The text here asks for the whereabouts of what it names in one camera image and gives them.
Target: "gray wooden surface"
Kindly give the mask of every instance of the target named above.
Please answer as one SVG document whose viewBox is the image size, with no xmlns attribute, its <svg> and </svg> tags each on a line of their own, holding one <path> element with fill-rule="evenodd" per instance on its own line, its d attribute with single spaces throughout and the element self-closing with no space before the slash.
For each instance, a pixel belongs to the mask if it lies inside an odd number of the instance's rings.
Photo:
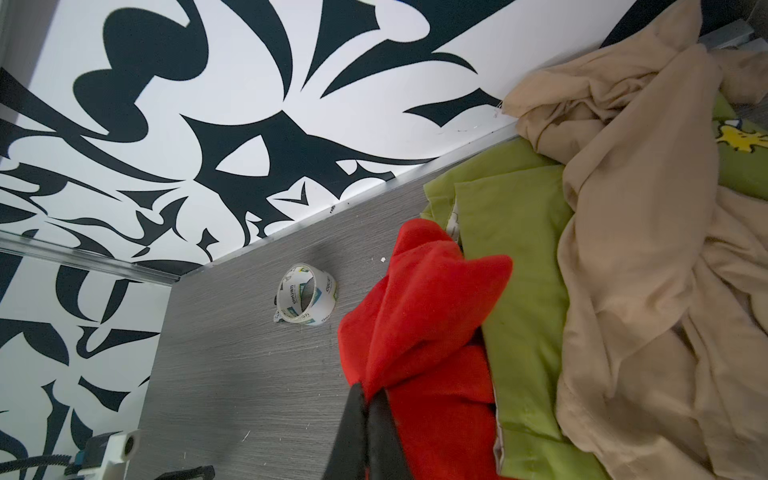
<svg viewBox="0 0 768 480">
<path fill-rule="evenodd" d="M 128 479 L 207 464 L 217 478 L 319 478 L 348 390 L 336 328 L 385 274 L 438 173 L 174 286 Z M 339 282 L 322 326 L 272 321 L 276 286 L 297 262 Z"/>
</svg>

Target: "black cable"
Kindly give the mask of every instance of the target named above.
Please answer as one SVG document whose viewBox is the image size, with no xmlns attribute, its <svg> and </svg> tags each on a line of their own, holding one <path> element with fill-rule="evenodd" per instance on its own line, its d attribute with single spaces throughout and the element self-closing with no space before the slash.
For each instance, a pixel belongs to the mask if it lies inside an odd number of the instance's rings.
<svg viewBox="0 0 768 480">
<path fill-rule="evenodd" d="M 47 465 L 66 467 L 69 465 L 70 460 L 72 460 L 70 455 L 40 455 L 39 457 L 19 458 L 10 462 L 0 463 L 0 474 Z"/>
</svg>

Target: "cartoon print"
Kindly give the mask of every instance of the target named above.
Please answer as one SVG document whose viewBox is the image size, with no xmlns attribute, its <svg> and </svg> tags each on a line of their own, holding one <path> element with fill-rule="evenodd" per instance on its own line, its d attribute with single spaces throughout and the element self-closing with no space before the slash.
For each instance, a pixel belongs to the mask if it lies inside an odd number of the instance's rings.
<svg viewBox="0 0 768 480">
<path fill-rule="evenodd" d="M 768 148 L 768 134 L 744 130 L 740 119 L 724 121 L 718 131 L 720 135 L 715 139 L 717 143 L 724 143 L 735 151 L 753 154 L 755 147 Z"/>
</svg>

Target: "red cloth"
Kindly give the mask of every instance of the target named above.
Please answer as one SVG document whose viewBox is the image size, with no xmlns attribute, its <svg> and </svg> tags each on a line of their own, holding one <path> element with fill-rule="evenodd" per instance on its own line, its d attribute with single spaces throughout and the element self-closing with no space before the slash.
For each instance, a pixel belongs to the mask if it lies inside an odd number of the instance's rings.
<svg viewBox="0 0 768 480">
<path fill-rule="evenodd" d="M 339 325 L 346 379 L 367 402 L 386 389 L 415 480 L 498 478 L 491 374 L 467 343 L 511 272 L 509 257 L 464 260 L 437 223 L 410 220 L 387 275 Z"/>
</svg>

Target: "white plastic part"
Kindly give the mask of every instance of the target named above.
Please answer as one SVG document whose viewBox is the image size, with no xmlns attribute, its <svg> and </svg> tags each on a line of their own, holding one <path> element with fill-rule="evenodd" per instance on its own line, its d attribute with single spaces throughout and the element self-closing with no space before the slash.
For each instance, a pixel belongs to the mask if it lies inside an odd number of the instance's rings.
<svg viewBox="0 0 768 480">
<path fill-rule="evenodd" d="M 114 433 L 107 441 L 101 465 L 96 468 L 83 468 L 78 472 L 78 476 L 85 477 L 86 480 L 124 480 L 128 462 L 139 449 L 140 438 L 139 430 Z"/>
</svg>

